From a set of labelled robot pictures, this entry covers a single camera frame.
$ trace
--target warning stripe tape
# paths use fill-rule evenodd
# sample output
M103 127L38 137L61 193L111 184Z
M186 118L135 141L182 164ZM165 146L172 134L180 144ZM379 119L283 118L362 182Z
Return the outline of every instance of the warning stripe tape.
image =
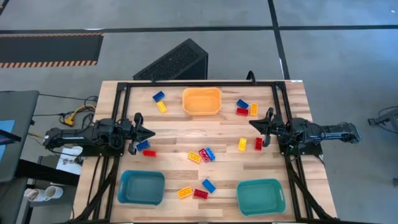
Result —
M71 67L96 65L97 61L65 61L65 62L11 62L0 63L0 68L39 68L39 67Z
M71 37L71 36L88 36L88 35L104 35L104 33L80 33L80 34L5 34L1 37Z

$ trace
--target blue lego brick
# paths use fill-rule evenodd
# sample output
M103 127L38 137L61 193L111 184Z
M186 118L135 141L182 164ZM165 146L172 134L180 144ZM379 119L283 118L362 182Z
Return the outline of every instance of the blue lego brick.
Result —
M140 144L137 145L137 150L138 151L142 151L142 150L144 150L144 149L146 149L148 147L149 147L149 142L148 142L148 140L145 140L145 141L143 141L143 142L141 142Z
M206 152L207 152L207 154L209 155L211 161L213 161L213 160L216 159L216 156L213 154L213 152L211 151L210 148L206 148Z
M156 93L153 97L152 97L156 102L160 101L161 99L164 98L164 93L162 91Z
M236 104L237 104L239 107L242 107L242 108L244 108L244 109L246 109L246 108L249 107L249 105L248 105L245 101L243 101L243 100L238 100L238 102L236 102Z
M216 190L216 187L215 187L208 179L204 180L203 183L201 183L201 184L203 184L203 186L205 186L205 188L206 188L211 194Z

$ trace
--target red lego brick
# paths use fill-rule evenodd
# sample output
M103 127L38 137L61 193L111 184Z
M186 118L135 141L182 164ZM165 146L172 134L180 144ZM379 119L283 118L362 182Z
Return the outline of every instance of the red lego brick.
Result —
M207 152L206 152L205 149L200 149L200 150L199 150L199 155L202 157L202 159L203 159L205 162L211 161L211 159L210 159L210 157L209 157L209 155L207 154Z
M142 153L144 154L144 156L153 156L153 157L156 157L156 151L144 150Z
M262 149L262 138L256 138L256 150Z
M200 197L200 198L203 198L203 199L207 199L207 195L208 194L209 193L204 192L202 190L195 189L195 192L193 193L193 196Z
M249 110L243 109L243 108L237 108L236 109L236 114L237 115L244 115L247 116L249 114Z

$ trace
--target plastic bin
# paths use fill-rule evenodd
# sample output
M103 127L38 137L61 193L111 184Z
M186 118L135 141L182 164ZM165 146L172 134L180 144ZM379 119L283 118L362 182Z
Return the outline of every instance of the plastic bin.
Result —
M215 87L186 88L182 108L189 115L214 115L221 109L221 91Z
M127 170L121 176L118 200L120 203L158 205L163 200L164 187L161 172Z
M237 187L238 204L244 216L283 213L286 202L276 179L247 180Z

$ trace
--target white cup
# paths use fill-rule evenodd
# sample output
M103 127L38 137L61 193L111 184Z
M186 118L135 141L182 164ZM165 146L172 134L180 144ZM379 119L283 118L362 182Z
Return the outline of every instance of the white cup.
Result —
M63 194L63 189L60 187L56 187L56 186L50 186L47 187L47 189L45 189L44 192L44 197L45 197L45 201L50 200L51 198L60 198Z
M43 202L46 200L42 189L26 189L25 196L30 202Z

